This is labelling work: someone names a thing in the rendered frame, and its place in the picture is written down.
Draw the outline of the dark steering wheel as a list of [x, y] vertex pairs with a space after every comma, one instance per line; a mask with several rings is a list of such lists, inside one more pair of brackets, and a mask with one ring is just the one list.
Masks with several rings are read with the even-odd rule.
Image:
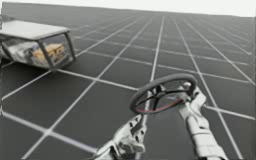
[[[180, 89], [185, 82], [192, 88]], [[182, 104], [180, 93], [191, 92], [197, 87], [197, 80], [191, 74], [177, 73], [160, 77], [138, 89], [132, 96], [130, 110], [135, 114], [154, 115]]]

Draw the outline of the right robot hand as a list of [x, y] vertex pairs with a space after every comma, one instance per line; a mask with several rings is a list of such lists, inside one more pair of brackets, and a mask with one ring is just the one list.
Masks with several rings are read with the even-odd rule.
[[[187, 89], [188, 91], [192, 88], [192, 84], [185, 82], [180, 86], [180, 89]], [[206, 103], [206, 96], [199, 87], [196, 87], [191, 92], [180, 93], [179, 98], [182, 100], [179, 111], [182, 115], [199, 115], [201, 116], [201, 109]]]

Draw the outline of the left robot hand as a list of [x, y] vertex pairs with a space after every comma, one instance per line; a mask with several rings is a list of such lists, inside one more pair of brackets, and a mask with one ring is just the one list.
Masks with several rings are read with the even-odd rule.
[[142, 124], [143, 117], [138, 114], [122, 125], [114, 134], [113, 141], [118, 152], [123, 154], [144, 153], [144, 137], [147, 127]]

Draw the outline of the grey cart with brown box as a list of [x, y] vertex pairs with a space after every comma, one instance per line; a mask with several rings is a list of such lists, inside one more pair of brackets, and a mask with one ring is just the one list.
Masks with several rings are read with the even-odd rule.
[[76, 57], [70, 29], [22, 20], [2, 23], [0, 56], [28, 65], [55, 70]]

